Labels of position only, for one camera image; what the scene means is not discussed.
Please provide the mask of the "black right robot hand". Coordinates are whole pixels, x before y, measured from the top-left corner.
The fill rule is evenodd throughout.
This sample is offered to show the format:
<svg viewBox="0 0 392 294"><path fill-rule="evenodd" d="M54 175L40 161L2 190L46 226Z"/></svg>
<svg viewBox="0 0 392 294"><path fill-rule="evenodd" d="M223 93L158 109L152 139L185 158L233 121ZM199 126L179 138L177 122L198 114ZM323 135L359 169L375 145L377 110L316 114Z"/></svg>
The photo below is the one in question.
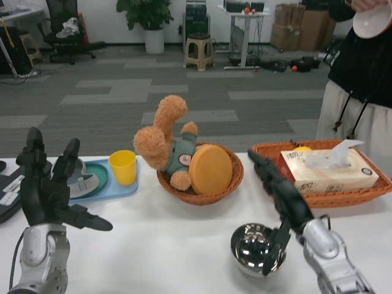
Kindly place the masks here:
<svg viewBox="0 0 392 294"><path fill-rule="evenodd" d="M269 238L271 247L262 269L263 275L267 276L272 272L278 257L285 252L290 241L290 231L301 234L305 225L314 219L314 215L294 184L280 174L273 161L251 149L247 154L254 163L254 170L262 181L264 190L273 197L274 207L282 221L281 226L275 228Z"/></svg>

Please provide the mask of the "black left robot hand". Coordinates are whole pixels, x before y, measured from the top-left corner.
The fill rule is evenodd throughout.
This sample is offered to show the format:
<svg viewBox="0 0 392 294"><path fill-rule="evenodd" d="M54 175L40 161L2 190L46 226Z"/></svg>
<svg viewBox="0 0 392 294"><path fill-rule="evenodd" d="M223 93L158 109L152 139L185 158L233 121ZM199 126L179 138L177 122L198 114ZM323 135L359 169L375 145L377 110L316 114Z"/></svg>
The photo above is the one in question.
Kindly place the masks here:
<svg viewBox="0 0 392 294"><path fill-rule="evenodd" d="M113 229L109 221L90 214L86 207L69 206L67 180L75 170L79 149L79 139L71 139L50 175L42 133L36 127L30 128L26 146L16 160L19 166L24 167L20 200L30 226L68 224L79 229L86 227L105 232Z"/></svg>

